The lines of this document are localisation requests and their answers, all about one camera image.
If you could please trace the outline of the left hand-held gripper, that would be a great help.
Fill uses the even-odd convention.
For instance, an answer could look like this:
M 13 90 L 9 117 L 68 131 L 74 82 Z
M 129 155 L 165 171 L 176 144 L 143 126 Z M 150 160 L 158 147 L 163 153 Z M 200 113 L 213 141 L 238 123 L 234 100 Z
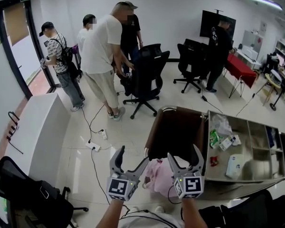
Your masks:
M 109 161 L 111 177 L 108 179 L 107 194 L 112 200 L 129 201 L 138 188 L 139 178 L 149 163 L 149 158 L 144 158 L 133 170 L 124 173 L 121 165 L 125 146 L 118 149 Z

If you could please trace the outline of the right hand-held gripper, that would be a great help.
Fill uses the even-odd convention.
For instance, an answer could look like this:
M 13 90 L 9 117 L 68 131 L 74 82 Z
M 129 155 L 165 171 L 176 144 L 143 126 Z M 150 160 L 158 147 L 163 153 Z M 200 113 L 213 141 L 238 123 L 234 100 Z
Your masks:
M 190 149 L 190 167 L 193 173 L 187 173 L 188 162 L 179 156 L 167 154 L 173 176 L 174 188 L 179 199 L 197 198 L 204 192 L 204 179 L 201 175 L 204 167 L 204 158 L 199 148 L 193 144 Z

